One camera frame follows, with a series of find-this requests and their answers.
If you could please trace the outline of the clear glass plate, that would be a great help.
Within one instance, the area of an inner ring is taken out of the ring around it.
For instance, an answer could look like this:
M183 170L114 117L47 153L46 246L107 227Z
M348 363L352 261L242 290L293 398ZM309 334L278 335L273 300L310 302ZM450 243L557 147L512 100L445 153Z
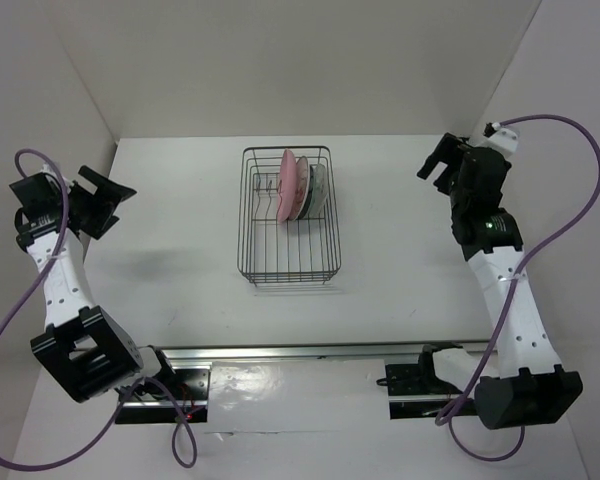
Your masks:
M320 199L317 202L317 212L320 213L326 203L329 194L328 169L324 164L319 164L317 172L320 174Z

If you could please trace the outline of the white plate dark rim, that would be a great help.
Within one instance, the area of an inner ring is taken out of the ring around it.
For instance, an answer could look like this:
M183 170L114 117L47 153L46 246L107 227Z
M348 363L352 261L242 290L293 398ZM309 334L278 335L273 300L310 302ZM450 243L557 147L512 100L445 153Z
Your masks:
M302 156L296 162L297 185L294 197L294 204L289 216L290 220L296 220L304 206L310 186L310 165L305 156Z

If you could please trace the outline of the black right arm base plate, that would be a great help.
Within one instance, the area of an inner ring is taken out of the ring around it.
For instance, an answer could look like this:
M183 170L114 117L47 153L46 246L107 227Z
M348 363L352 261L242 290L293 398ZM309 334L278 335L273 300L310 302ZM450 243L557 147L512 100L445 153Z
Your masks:
M460 389L423 371L417 363L386 364L376 385L386 390L391 402L444 400L461 394Z

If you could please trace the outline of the blue patterned small plate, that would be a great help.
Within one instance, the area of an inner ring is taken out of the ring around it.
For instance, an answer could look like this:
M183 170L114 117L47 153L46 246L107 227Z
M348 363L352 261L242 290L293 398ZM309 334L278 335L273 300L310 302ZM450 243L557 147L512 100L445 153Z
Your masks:
M306 213L306 217L314 217L318 214L317 212L317 202L320 199L320 174L317 172L317 167L319 164L314 165L311 171L311 180L312 180L312 190L311 190L311 200L309 202L308 210Z

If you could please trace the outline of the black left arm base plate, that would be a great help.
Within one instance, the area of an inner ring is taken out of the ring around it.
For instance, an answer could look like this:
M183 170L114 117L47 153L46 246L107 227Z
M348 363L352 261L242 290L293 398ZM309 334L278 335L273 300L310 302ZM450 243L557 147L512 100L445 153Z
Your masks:
M129 396L129 401L135 402L167 402L164 392L145 378L160 382L171 395L181 403L182 407L193 409L202 401L208 399L210 369L193 367L176 369L165 355L164 351L152 345L139 348L144 369L126 379L115 387L120 399L130 390L132 383L142 378L142 381Z

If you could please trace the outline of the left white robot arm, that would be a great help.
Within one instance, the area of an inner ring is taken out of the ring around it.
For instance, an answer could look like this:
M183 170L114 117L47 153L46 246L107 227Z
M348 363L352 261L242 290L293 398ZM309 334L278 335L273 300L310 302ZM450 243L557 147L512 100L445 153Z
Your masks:
M16 242L47 274L42 282L45 327L31 340L32 352L78 403L139 376L152 397L167 398L176 390L178 376L165 355L157 348L140 352L130 335L97 305L84 270L80 236L101 238L117 222L118 205L136 192L87 166L79 174L95 189L73 183L67 207L62 205L58 181L48 172L10 186L21 203L14 219Z

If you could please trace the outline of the pink plastic plate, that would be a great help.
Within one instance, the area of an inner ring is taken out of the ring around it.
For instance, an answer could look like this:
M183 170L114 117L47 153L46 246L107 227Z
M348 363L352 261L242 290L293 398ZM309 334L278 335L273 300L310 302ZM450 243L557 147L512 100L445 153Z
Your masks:
M297 188L296 157L290 149L285 149L279 170L278 207L276 219L286 221L291 213Z

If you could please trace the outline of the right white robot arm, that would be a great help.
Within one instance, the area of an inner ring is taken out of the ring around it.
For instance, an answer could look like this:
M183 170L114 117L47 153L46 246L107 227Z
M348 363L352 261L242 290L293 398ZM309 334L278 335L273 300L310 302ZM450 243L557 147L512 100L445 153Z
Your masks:
M427 345L416 379L428 392L446 384L466 392L490 430L553 424L583 391L548 338L521 264L521 233L500 205L516 148L510 130L477 144L446 133L417 173L426 179L444 167L433 184L450 200L452 234L484 295L498 363L491 368L457 344Z

